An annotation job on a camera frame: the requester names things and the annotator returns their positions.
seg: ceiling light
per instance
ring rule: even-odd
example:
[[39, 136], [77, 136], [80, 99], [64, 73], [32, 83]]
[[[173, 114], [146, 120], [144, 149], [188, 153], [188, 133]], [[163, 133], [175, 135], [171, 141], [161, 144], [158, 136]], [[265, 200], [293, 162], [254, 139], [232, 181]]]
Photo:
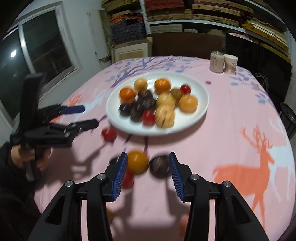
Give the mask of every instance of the ceiling light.
[[15, 55], [17, 54], [17, 51], [16, 50], [13, 50], [10, 54], [10, 56], [13, 58]]

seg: paper cup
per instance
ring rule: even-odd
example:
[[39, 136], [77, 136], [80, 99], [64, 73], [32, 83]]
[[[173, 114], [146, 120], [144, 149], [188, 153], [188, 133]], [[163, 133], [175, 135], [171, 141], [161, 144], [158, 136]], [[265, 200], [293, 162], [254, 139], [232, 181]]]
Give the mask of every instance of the paper cup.
[[225, 63], [224, 72], [227, 74], [235, 74], [235, 70], [237, 69], [238, 59], [239, 58], [234, 55], [224, 54], [224, 63]]

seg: orange deer print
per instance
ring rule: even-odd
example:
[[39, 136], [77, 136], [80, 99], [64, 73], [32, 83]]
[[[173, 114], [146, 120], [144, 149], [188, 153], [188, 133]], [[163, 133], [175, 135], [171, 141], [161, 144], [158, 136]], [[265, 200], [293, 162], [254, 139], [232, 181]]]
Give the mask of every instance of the orange deer print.
[[246, 128], [242, 128], [240, 133], [250, 143], [250, 145], [260, 154], [260, 167], [248, 167], [245, 165], [228, 165], [214, 169], [216, 183], [222, 183], [224, 180], [231, 181], [241, 195], [248, 196], [255, 194], [252, 210], [254, 211], [257, 204], [260, 206], [263, 228], [265, 229], [265, 206], [263, 195], [267, 189], [270, 177], [268, 163], [274, 164], [268, 149], [272, 148], [269, 140], [263, 133], [261, 136], [259, 127], [256, 125], [253, 129], [253, 138], [251, 140], [246, 134]]
[[[74, 106], [76, 104], [79, 104], [81, 102], [81, 100], [82, 100], [82, 94], [78, 94], [78, 95], [72, 96], [70, 98], [70, 101], [69, 101], [68, 106]], [[57, 123], [57, 121], [61, 120], [62, 117], [63, 117], [63, 115], [60, 115], [60, 116], [54, 118], [51, 122], [52, 123]]]
[[81, 102], [81, 100], [82, 100], [82, 94], [78, 94], [78, 95], [72, 96], [70, 98], [70, 101], [69, 101], [68, 106], [77, 105], [77, 104], [79, 104]]

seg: table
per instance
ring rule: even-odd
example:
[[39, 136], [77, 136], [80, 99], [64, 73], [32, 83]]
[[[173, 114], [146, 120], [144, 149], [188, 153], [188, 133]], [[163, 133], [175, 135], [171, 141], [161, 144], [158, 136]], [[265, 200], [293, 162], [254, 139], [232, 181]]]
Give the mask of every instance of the table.
[[[270, 241], [290, 223], [295, 200], [295, 165], [291, 145], [272, 101], [252, 74], [237, 67], [235, 75], [209, 70], [209, 60], [165, 56], [119, 61], [92, 77], [65, 101], [83, 104], [85, 112], [62, 116], [68, 124], [91, 118], [99, 127], [79, 135], [70, 149], [55, 149], [36, 190], [42, 212], [62, 184], [90, 180], [104, 172], [109, 160], [122, 151], [146, 151], [149, 158], [174, 151], [180, 163], [208, 181], [230, 180], [254, 210]], [[108, 96], [120, 82], [148, 71], [191, 75], [205, 85], [210, 105], [194, 126], [163, 137], [137, 137], [120, 132], [113, 144], [104, 143], [101, 130]], [[172, 179], [155, 179], [150, 171], [135, 177], [134, 187], [122, 190], [107, 207], [115, 213], [111, 230], [115, 241], [183, 240], [178, 227], [189, 203], [176, 195]], [[82, 210], [83, 240], [87, 240], [86, 212]], [[210, 205], [209, 240], [214, 240], [215, 211]]]

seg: person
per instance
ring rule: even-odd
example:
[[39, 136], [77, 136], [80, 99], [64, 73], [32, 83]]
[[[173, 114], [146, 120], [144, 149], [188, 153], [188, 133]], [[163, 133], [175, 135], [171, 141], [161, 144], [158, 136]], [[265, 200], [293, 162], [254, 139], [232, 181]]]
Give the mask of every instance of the person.
[[[46, 149], [36, 165], [43, 171], [49, 162]], [[1, 240], [25, 241], [40, 217], [34, 202], [34, 183], [27, 180], [25, 165], [34, 159], [34, 150], [5, 143], [0, 149]]]

